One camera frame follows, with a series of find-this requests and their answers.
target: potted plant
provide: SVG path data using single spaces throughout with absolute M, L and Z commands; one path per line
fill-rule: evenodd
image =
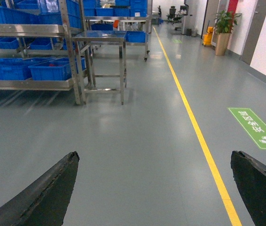
M 236 19 L 241 13 L 225 12 L 224 10 L 216 14 L 215 32 L 218 34 L 216 46 L 216 55 L 225 55 L 230 34 L 234 25 L 237 25 Z

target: baseboard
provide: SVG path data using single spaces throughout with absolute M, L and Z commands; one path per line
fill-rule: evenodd
M 235 59 L 238 59 L 238 60 L 241 59 L 241 55 L 238 55 L 237 53 L 235 53 L 235 52 L 233 52 L 233 51 L 231 51 L 229 49 L 227 49 L 226 54 L 228 54 L 229 56 L 231 56 L 231 57 L 233 57 Z
M 262 82 L 264 82 L 266 84 L 266 75 L 265 74 L 263 74 L 263 73 L 259 72 L 258 70 L 250 67 L 248 64 L 246 64 L 243 61 L 241 61 L 241 63 L 249 74 L 253 75 L 254 77 L 258 78 L 259 80 L 261 80 Z
M 233 59 L 237 59 L 241 61 L 241 55 L 227 49 L 226 51 L 226 55 L 232 57 Z M 246 64 L 245 62 L 241 61 L 241 64 L 243 66 L 243 68 L 251 75 L 253 75 L 254 77 L 258 78 L 259 80 L 261 80 L 262 82 L 264 82 L 266 84 L 266 75 L 255 70 L 254 68 L 250 67 L 248 64 Z

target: computer monitor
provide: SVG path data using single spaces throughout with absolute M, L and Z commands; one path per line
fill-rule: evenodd
M 180 6 L 180 10 L 187 10 L 187 6 Z

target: hallway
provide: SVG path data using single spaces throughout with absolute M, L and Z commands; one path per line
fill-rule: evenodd
M 243 226 L 254 226 L 230 169 L 233 150 L 266 164 L 229 107 L 252 109 L 266 123 L 266 84 L 243 62 L 215 56 L 201 39 L 170 24 L 156 27 Z M 120 96 L 0 91 L 0 206 L 63 156 L 80 156 L 65 226 L 230 226 L 196 132 L 154 30 L 150 54 L 127 48 L 128 85 Z M 95 52 L 96 72 L 118 69 L 117 48 Z M 98 79 L 117 85 L 114 79 Z

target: black chair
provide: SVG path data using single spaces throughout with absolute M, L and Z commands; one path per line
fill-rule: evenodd
M 167 22 L 174 24 L 174 18 L 176 17 L 176 9 L 175 8 L 170 8 L 170 13 L 167 16 Z
M 162 16 L 162 12 L 161 12 L 160 6 L 158 7 L 158 12 L 159 12 L 159 17 L 161 17 Z

